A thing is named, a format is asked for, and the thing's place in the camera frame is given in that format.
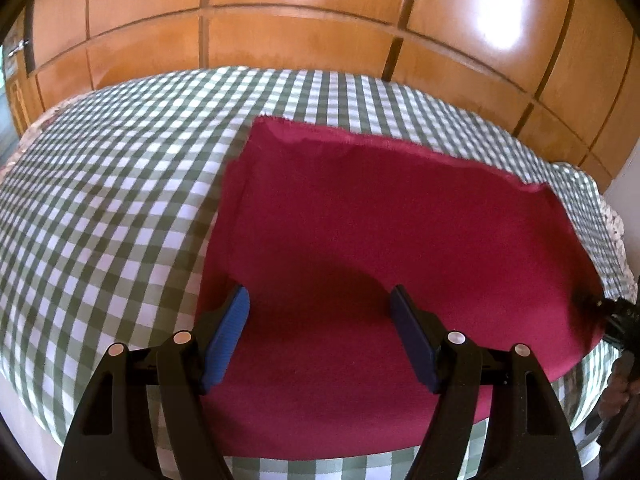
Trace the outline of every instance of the red fabric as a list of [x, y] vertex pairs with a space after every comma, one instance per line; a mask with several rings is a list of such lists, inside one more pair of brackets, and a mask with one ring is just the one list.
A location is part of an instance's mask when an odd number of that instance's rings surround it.
[[[602, 328], [572, 306], [600, 280], [546, 185], [401, 140], [258, 118], [226, 170], [198, 310], [251, 296], [204, 410], [227, 455], [287, 460], [420, 444], [437, 397], [388, 314], [419, 308], [482, 346], [529, 344], [554, 380]], [[488, 416], [483, 389], [476, 420]]]

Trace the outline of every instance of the white wall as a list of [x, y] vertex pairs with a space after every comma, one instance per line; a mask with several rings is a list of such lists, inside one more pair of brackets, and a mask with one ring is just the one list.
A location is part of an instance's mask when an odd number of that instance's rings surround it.
[[640, 274], [640, 140], [604, 197], [625, 223], [626, 258], [637, 277]]

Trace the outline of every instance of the checkered fabric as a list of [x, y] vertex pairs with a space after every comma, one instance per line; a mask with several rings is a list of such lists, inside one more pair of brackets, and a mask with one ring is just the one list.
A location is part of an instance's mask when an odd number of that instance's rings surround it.
[[[410, 140], [548, 182], [612, 298], [628, 296], [593, 180], [548, 164], [507, 132], [422, 92], [330, 72], [169, 73], [93, 92], [62, 114], [0, 185], [0, 368], [62, 443], [106, 348], [154, 346], [193, 325], [221, 176], [260, 114]], [[600, 344], [555, 383], [573, 425], [604, 387]], [[152, 398], [163, 468], [177, 477]], [[476, 424], [460, 478], [478, 468]], [[403, 477], [415, 449], [284, 462], [228, 459], [236, 479]]]

